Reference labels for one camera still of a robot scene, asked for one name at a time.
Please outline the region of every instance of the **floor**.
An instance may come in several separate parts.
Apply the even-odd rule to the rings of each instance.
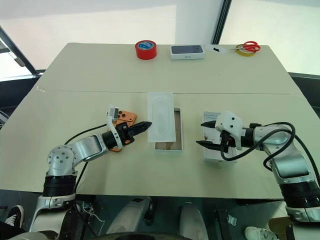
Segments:
[[[0,210],[0,220],[4,221],[10,207],[14,205],[24,206],[24,223],[22,227],[29,229],[37,198],[40,194],[34,192],[22,192],[0,190],[0,206],[8,206],[8,209]],[[132,196],[105,196],[98,195],[93,203],[95,213],[105,220],[102,233],[105,233],[118,212],[133,197]],[[222,198],[190,198],[190,197],[158,197],[158,205],[153,225],[147,226],[142,222],[142,232],[163,232],[177,234],[179,228],[179,208],[185,202],[195,204],[203,216],[210,240],[216,240],[217,231],[214,217],[214,209],[226,209],[228,214],[237,218],[236,226],[229,224],[229,231],[233,240],[245,240],[243,234],[247,226],[268,228],[268,220],[271,218],[285,217],[286,209],[283,201],[273,201],[250,205],[239,205],[234,199]],[[89,219],[93,230],[98,233],[101,223],[94,217]],[[80,236],[82,223],[79,222],[77,236]],[[91,233],[86,231],[86,239],[91,238]]]

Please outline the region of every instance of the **white wall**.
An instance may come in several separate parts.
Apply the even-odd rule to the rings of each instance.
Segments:
[[[209,44],[223,0],[0,0],[0,25],[36,69],[69,42]]]
[[[269,45],[288,72],[320,75],[320,0],[233,0],[220,43],[246,41]]]

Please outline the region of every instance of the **sneaker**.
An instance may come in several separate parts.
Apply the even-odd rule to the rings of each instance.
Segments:
[[[16,205],[10,209],[8,217],[4,222],[10,226],[21,228],[23,221],[24,208],[20,205]]]
[[[255,226],[247,226],[244,235],[247,240],[279,240],[274,232]]]

